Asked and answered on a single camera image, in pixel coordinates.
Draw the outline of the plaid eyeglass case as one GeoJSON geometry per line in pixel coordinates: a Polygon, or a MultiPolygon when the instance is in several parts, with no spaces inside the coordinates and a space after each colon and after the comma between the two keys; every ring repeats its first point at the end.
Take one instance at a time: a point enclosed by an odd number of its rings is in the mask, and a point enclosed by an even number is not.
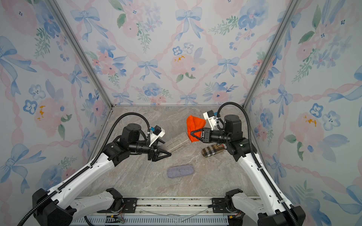
{"type": "Polygon", "coordinates": [[[203,157],[207,158],[218,153],[221,153],[225,150],[225,146],[223,144],[213,144],[204,149],[202,149],[201,153],[203,157]]]}

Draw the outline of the grey eyeglass case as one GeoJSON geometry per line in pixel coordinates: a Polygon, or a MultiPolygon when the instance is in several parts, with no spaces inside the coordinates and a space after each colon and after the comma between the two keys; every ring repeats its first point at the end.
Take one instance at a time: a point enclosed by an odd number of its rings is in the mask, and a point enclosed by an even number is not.
{"type": "Polygon", "coordinates": [[[163,144],[163,149],[167,152],[175,152],[191,142],[186,132],[182,132],[171,140],[163,144]]]}

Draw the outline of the orange microfiber cloth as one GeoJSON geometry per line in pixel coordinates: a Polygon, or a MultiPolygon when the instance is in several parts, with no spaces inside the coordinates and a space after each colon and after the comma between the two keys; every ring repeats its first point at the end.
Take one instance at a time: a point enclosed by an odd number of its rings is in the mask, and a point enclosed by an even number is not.
{"type": "Polygon", "coordinates": [[[206,125],[205,119],[201,119],[195,116],[190,115],[186,120],[187,125],[187,134],[191,142],[197,142],[199,141],[197,138],[193,137],[191,135],[191,132],[203,129],[206,125]]]}

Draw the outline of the purple eyeglass case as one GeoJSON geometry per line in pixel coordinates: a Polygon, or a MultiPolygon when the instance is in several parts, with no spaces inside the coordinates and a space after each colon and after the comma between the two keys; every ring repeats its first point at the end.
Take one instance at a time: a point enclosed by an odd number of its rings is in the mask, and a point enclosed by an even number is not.
{"type": "Polygon", "coordinates": [[[194,168],[192,165],[181,165],[170,167],[167,170],[167,176],[171,179],[192,175],[194,168]]]}

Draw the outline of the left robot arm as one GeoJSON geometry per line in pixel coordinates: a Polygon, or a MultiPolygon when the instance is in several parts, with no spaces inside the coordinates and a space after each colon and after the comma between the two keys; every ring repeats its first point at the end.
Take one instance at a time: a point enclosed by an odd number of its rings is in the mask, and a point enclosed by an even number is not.
{"type": "Polygon", "coordinates": [[[121,135],[108,143],[101,155],[78,170],[67,180],[33,194],[34,218],[41,226],[69,226],[73,221],[98,211],[120,212],[125,206],[123,196],[114,188],[83,199],[79,194],[100,176],[115,168],[132,154],[147,154],[149,161],[159,161],[171,153],[158,148],[165,130],[150,128],[149,137],[140,140],[141,126],[130,123],[121,135]]]}

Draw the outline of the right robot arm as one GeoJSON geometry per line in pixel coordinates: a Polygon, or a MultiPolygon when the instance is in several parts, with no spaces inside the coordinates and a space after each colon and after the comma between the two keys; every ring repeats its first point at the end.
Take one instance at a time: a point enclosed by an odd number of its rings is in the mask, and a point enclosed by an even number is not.
{"type": "Polygon", "coordinates": [[[292,204],[277,187],[256,148],[243,136],[241,119],[237,115],[227,115],[224,129],[219,130],[213,111],[204,113],[203,117],[210,126],[191,131],[190,135],[203,143],[224,145],[247,173],[260,198],[257,202],[241,189],[233,189],[226,192],[224,201],[214,202],[212,208],[228,211],[236,218],[247,215],[259,226],[301,226],[305,220],[304,210],[292,204]]]}

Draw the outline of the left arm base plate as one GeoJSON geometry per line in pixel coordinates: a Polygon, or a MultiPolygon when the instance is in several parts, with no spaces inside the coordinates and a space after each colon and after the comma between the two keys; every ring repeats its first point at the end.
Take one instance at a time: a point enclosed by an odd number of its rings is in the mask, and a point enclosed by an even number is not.
{"type": "Polygon", "coordinates": [[[97,211],[97,213],[135,213],[137,198],[123,198],[115,201],[107,210],[97,211]]]}

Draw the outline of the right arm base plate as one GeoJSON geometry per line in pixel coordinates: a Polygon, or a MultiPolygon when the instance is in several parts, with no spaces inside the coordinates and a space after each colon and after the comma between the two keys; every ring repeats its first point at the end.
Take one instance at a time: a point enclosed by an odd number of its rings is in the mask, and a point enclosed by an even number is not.
{"type": "Polygon", "coordinates": [[[236,209],[232,205],[231,198],[212,198],[211,205],[208,207],[213,210],[213,213],[234,213],[236,209]]]}

